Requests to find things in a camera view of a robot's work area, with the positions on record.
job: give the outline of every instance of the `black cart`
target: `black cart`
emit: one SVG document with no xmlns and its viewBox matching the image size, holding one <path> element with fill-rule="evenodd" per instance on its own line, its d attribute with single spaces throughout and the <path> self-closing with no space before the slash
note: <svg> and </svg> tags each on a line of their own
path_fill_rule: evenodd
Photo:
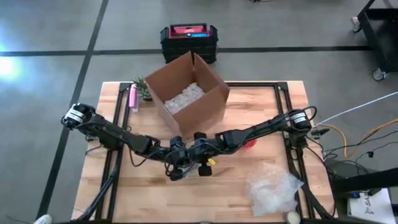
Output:
<svg viewBox="0 0 398 224">
<path fill-rule="evenodd" d="M 398 72 L 398 9 L 370 9 L 374 2 L 370 0 L 352 21 L 353 31 L 362 29 L 374 51 L 379 68 L 373 79 L 381 81 Z"/>
</svg>

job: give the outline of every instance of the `plastic bag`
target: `plastic bag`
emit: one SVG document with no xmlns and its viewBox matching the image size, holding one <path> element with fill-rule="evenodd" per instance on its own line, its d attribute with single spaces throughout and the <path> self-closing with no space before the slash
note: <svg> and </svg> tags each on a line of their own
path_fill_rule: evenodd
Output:
<svg viewBox="0 0 398 224">
<path fill-rule="evenodd" d="M 294 210 L 294 194 L 303 182 L 277 165 L 259 162 L 248 174 L 247 184 L 253 214 L 258 217 Z"/>
</svg>

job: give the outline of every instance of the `concrete floor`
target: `concrete floor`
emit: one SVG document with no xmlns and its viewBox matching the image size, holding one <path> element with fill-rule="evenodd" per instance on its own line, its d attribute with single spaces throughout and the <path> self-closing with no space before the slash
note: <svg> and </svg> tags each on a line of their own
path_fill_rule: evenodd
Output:
<svg viewBox="0 0 398 224">
<path fill-rule="evenodd" d="M 110 0 L 95 50 L 159 49 L 161 29 L 189 22 L 217 27 L 220 47 L 366 45 L 362 32 L 352 33 L 349 20 L 365 3 Z M 375 4 L 385 7 L 383 1 Z M 86 50 L 100 5 L 100 0 L 0 1 L 0 53 Z M 0 57 L 0 223 L 34 220 L 60 138 L 59 120 L 68 109 L 83 59 L 84 55 Z M 163 65 L 157 54 L 93 56 L 80 101 L 96 105 L 102 82 L 131 80 Z M 225 80 L 303 80 L 310 104 L 318 107 L 317 121 L 398 90 L 398 76 L 383 82 L 371 78 L 377 64 L 370 51 L 220 53 L 212 67 Z M 398 117 L 397 100 L 398 96 L 388 98 L 328 124 L 340 127 L 349 143 L 356 143 L 368 130 Z M 369 143 L 360 152 L 396 138 Z M 327 134 L 322 143 L 327 149 L 342 145 L 335 133 Z M 360 163 L 374 170 L 395 167 L 396 148 L 391 144 Z M 49 209 L 58 222 L 72 213 L 85 149 L 83 136 L 72 132 Z M 398 199 L 396 190 L 392 194 Z"/>
</svg>

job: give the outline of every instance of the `wooden table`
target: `wooden table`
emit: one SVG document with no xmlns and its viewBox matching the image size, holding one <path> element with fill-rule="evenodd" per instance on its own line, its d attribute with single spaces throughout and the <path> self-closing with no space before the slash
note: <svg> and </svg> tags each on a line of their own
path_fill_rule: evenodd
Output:
<svg viewBox="0 0 398 224">
<path fill-rule="evenodd" d="M 306 107 L 308 100 L 303 82 L 287 83 L 293 108 Z M 99 96 L 97 113 L 109 121 L 113 119 L 118 88 L 119 82 L 103 83 Z M 247 128 L 276 114 L 276 100 L 271 88 L 231 87 L 224 120 L 206 130 L 206 133 L 213 136 L 214 133 L 227 129 Z M 169 145 L 169 139 L 173 137 L 158 116 L 153 103 L 142 102 L 139 113 L 130 113 L 129 125 L 132 133 L 156 137 L 165 146 Z M 266 161 L 287 170 L 282 140 L 281 133 L 264 136 L 250 149 L 215 157 L 213 176 L 199 177 L 194 171 L 188 178 L 176 182 L 165 176 L 163 163 L 147 161 L 134 168 L 125 147 L 113 222 L 282 222 L 281 213 L 253 217 L 251 202 L 245 191 L 246 175 L 256 162 Z M 89 148 L 98 144 L 91 142 Z M 309 145 L 321 155 L 316 144 L 309 142 Z M 136 163 L 142 160 L 141 157 L 133 156 Z M 98 193 L 105 157 L 106 150 L 102 149 L 92 151 L 86 156 L 73 218 L 81 215 L 81 211 L 87 208 Z M 310 151 L 304 151 L 304 161 L 312 192 L 326 210 L 331 212 L 333 196 L 325 168 Z M 300 196 L 304 214 L 307 216 L 302 192 Z M 108 198 L 105 200 L 104 211 L 107 211 L 107 200 Z"/>
</svg>

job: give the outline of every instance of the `label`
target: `label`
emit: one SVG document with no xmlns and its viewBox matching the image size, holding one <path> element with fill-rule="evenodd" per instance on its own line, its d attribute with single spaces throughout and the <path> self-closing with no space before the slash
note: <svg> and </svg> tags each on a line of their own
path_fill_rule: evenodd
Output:
<svg viewBox="0 0 398 224">
<path fill-rule="evenodd" d="M 305 118 L 305 113 L 304 112 L 302 112 L 302 113 L 298 113 L 298 114 L 295 114 L 295 115 L 293 115 L 292 117 L 292 120 L 294 121 L 294 123 L 299 123 L 299 122 L 302 122 L 302 121 L 306 121 L 307 119 Z"/>
<path fill-rule="evenodd" d="M 78 121 L 79 123 L 83 122 L 83 119 L 79 118 L 78 116 L 71 114 L 71 113 L 67 113 L 67 115 L 65 115 L 65 118 L 71 118 L 74 119 L 75 121 Z"/>
<path fill-rule="evenodd" d="M 209 163 L 210 163 L 211 165 L 216 165 L 216 161 L 214 161 L 214 159 L 208 159 L 208 161 L 209 161 Z"/>
<path fill-rule="evenodd" d="M 77 110 L 74 110 L 73 108 L 70 108 L 68 110 L 67 114 L 65 115 L 65 117 L 74 119 L 75 121 L 78 121 L 79 123 L 82 123 L 83 122 L 82 118 L 84 117 L 84 114 L 79 112 L 79 111 L 77 111 Z"/>
</svg>

